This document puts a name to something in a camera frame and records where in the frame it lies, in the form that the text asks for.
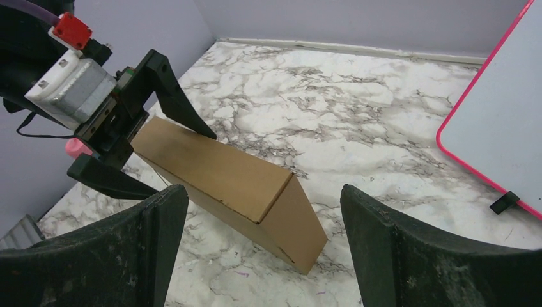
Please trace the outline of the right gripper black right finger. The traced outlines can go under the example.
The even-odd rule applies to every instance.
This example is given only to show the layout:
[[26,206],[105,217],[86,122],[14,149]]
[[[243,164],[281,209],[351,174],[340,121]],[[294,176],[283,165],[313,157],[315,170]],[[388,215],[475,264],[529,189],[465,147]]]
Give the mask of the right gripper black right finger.
[[541,251],[462,237],[353,185],[340,205],[364,306],[540,306]]

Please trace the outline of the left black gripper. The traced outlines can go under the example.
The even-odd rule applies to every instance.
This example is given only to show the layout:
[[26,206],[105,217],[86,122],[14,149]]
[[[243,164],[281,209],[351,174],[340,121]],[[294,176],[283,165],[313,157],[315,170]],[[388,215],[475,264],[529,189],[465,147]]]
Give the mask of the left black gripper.
[[[28,110],[30,117],[39,115],[65,127],[24,95],[68,49],[81,52],[80,58],[92,59],[104,70],[112,54],[111,48],[96,41],[92,29],[74,15],[72,1],[2,1],[4,108],[9,113]],[[152,94],[167,118],[210,139],[217,135],[181,89],[168,58],[155,49],[148,51],[137,67],[126,67],[111,76],[116,86],[91,118],[75,131],[65,127],[93,151],[92,156],[80,154],[67,175],[111,198],[145,200],[158,191],[118,169],[132,154],[130,143],[149,115],[144,105]]]

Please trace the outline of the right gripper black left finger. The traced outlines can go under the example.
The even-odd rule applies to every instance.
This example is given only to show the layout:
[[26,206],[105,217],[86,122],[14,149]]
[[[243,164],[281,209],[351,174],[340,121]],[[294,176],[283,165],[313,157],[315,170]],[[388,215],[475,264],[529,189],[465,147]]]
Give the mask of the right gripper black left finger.
[[189,197],[172,185],[121,212],[1,252],[2,306],[163,306]]

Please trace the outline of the brown cardboard box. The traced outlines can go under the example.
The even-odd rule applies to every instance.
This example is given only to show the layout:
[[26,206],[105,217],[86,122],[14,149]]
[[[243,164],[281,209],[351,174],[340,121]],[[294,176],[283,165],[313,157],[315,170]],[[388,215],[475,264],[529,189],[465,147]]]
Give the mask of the brown cardboard box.
[[308,274],[327,236],[298,178],[288,169],[152,118],[134,152],[196,205]]

